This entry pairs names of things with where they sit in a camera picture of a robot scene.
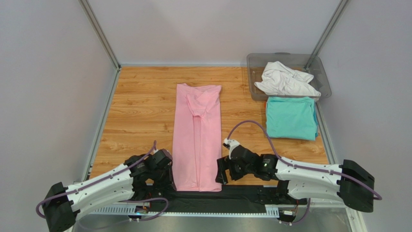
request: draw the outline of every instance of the pink shirt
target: pink shirt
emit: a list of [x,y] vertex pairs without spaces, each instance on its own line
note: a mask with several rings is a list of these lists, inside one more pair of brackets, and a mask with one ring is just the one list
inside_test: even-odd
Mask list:
[[177,85],[173,178],[178,191],[221,191],[221,86]]

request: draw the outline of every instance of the crumpled white shirt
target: crumpled white shirt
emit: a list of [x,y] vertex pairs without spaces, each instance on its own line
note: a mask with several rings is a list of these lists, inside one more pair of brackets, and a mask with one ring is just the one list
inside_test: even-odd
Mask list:
[[293,70],[276,61],[267,63],[262,82],[255,82],[255,86],[267,95],[319,97],[321,93],[308,84],[312,79],[312,74]]

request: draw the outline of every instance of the teal shirt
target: teal shirt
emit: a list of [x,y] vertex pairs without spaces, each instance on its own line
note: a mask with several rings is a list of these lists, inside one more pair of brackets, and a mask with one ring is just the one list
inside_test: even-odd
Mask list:
[[315,100],[269,97],[266,103],[266,130],[271,138],[312,140],[318,136]]

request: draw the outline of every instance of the wooden surface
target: wooden surface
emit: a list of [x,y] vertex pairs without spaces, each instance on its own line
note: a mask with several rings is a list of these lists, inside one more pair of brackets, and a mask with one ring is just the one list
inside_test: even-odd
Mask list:
[[[222,85],[222,141],[234,125],[251,119],[265,125],[265,102],[253,101],[248,87],[246,68],[240,67],[125,67],[118,86],[91,177],[103,174],[123,163],[132,155],[157,148],[172,151],[173,124],[176,105],[176,84],[189,86]],[[254,124],[243,124],[231,137],[257,154],[273,152],[263,132]],[[305,162],[327,164],[322,139],[304,141],[272,139],[281,156]],[[222,146],[223,156],[228,150]],[[253,175],[231,181],[234,185],[276,185]]]

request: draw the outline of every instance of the plastic bin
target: plastic bin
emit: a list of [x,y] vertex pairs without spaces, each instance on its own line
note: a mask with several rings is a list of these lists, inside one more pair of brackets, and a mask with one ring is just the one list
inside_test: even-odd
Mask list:
[[[313,58],[313,62],[308,69],[305,69],[305,65]],[[255,101],[266,101],[268,97],[288,97],[288,98],[301,98],[306,96],[290,96],[290,95],[266,95],[263,91],[255,86],[255,82],[262,81],[262,73],[268,62],[280,61],[285,66],[310,73],[314,76],[313,80],[309,83],[317,91],[321,93],[320,97],[307,96],[315,99],[328,98],[332,95],[330,85],[327,80],[327,76],[322,65],[322,61],[319,57],[302,54],[289,54],[289,53],[251,53],[247,56],[248,63],[248,76],[249,76],[249,90],[252,95],[252,99]]]

